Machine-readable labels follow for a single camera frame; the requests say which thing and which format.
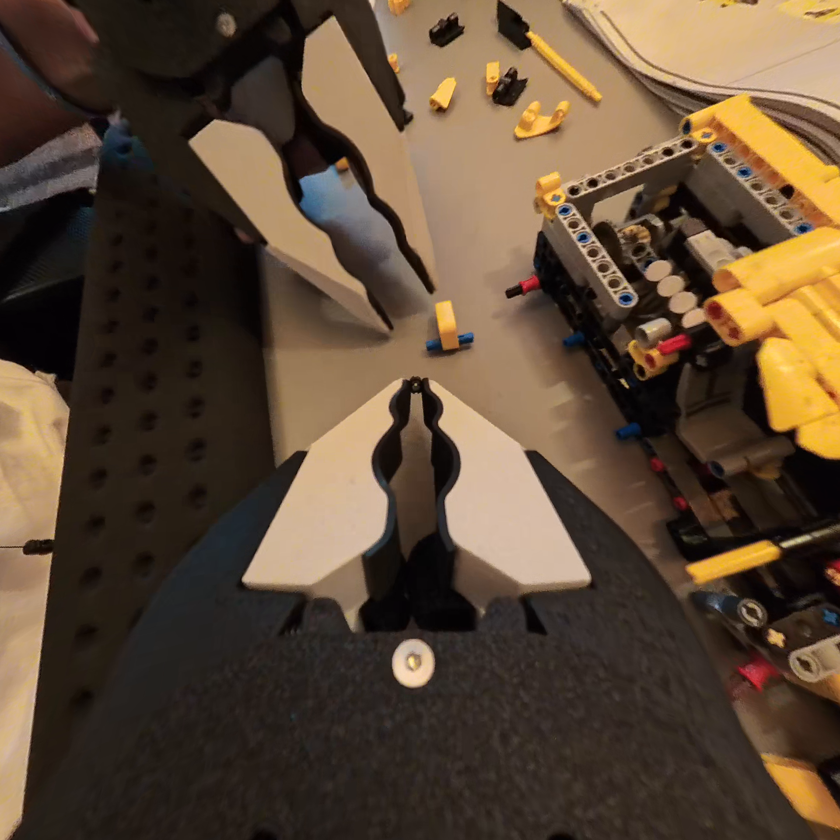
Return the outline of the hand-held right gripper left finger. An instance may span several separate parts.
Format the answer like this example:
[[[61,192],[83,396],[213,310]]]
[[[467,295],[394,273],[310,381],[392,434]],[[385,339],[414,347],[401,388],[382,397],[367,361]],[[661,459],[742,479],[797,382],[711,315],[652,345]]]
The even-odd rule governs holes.
[[[403,564],[392,480],[403,462],[408,380],[373,396],[306,451],[242,579],[255,591],[384,599]]]

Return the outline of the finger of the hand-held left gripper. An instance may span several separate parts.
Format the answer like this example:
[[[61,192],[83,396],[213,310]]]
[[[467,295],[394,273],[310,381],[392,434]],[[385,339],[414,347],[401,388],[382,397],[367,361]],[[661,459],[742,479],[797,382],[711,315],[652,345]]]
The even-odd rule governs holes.
[[[189,146],[273,257],[368,328],[393,330],[363,283],[341,264],[331,238],[293,200],[282,160],[262,132],[216,119],[197,132]]]
[[[350,34],[330,16],[306,37],[301,95],[312,120],[349,159],[373,209],[428,293],[437,288],[434,246],[408,150],[396,74],[376,24]]]

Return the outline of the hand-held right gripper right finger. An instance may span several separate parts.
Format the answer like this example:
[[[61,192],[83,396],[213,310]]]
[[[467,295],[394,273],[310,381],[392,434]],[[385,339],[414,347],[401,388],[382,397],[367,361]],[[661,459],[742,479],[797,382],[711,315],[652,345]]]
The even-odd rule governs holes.
[[[580,590],[592,575],[518,441],[435,381],[423,380],[437,531],[452,586],[474,607]]]

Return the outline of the instruction booklet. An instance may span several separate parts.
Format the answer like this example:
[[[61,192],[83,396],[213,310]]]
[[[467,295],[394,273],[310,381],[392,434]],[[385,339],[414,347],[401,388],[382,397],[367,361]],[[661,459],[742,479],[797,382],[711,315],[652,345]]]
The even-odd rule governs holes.
[[[677,113],[746,93],[826,162],[838,164],[838,1],[561,5]]]

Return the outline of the person's left forearm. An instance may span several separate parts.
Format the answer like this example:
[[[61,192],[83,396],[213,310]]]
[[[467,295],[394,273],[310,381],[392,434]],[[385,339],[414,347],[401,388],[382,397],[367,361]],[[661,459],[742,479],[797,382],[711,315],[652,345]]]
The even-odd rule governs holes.
[[[98,37],[62,1],[1,2],[1,166],[106,115],[93,59]]]

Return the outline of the grey desk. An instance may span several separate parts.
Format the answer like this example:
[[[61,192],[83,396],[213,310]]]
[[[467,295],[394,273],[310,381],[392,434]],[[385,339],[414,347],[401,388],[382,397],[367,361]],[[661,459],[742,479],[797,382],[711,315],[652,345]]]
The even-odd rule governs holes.
[[[374,12],[387,51],[414,51],[396,24],[418,18],[419,45],[447,16],[444,2],[412,2],[400,16],[387,2]],[[525,448],[539,451],[612,519],[678,597],[689,591],[684,562],[665,523],[675,513],[640,447],[620,442],[624,425],[589,360],[566,350],[570,333],[555,304],[533,293],[518,301],[505,289],[531,275],[541,216],[534,185],[554,171],[565,180],[604,170],[676,134],[679,119],[618,66],[559,2],[510,2],[538,33],[603,95],[594,105],[533,53],[518,53],[497,33],[479,37],[468,59],[498,61],[528,80],[526,104],[570,110],[560,129],[520,143],[494,142],[463,174],[431,175],[433,131],[409,143],[437,266],[428,295],[396,252],[392,231],[364,200],[350,173],[304,180],[305,213],[323,224],[354,270],[371,272],[370,288],[394,324],[389,337],[359,328],[306,281],[266,258],[262,269],[264,346],[275,463],[328,432],[385,385],[427,376],[454,393]],[[458,334],[472,344],[429,353],[438,338],[435,303],[452,301]]]

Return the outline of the scattered yellow black pieces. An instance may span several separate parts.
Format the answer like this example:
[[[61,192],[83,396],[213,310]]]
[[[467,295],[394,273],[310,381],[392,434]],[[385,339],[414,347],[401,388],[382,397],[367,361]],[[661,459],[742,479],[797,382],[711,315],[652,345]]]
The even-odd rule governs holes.
[[[523,96],[528,80],[519,77],[514,66],[503,73],[498,61],[486,65],[479,74],[479,65],[468,59],[468,47],[478,47],[480,36],[489,36],[496,25],[490,18],[496,2],[444,2],[448,12],[429,30],[428,45],[419,45],[418,17],[407,24],[398,23],[399,34],[409,35],[414,51],[404,51],[403,72],[395,72],[399,56],[388,52],[387,60],[395,73],[401,96],[406,83],[414,93],[426,95],[427,105],[421,110],[421,99],[410,97],[403,118],[408,150],[425,130],[432,130],[437,147],[433,149],[431,175],[463,174],[477,164],[484,154],[496,168],[508,171],[500,156],[490,155],[490,147],[505,137],[507,144],[541,137],[560,129],[571,104],[560,101],[555,108],[544,108],[540,100],[526,104]],[[343,169],[352,172],[360,183],[349,159],[339,153]]]

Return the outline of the thin yellow bar piece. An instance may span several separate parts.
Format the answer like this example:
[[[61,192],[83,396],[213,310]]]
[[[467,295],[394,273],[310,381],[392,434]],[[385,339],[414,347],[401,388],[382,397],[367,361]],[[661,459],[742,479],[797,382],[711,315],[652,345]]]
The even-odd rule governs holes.
[[[497,1],[498,33],[520,51],[535,51],[550,67],[567,80],[578,92],[594,103],[602,101],[602,94],[596,86],[537,35],[530,24],[511,6]]]

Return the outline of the yellow toy car model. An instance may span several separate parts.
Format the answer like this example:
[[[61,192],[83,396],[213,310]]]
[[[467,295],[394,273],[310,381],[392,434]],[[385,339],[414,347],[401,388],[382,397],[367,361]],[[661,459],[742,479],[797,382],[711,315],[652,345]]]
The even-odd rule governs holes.
[[[748,93],[594,173],[541,172],[532,273],[675,515],[729,696],[838,710],[838,164]]]

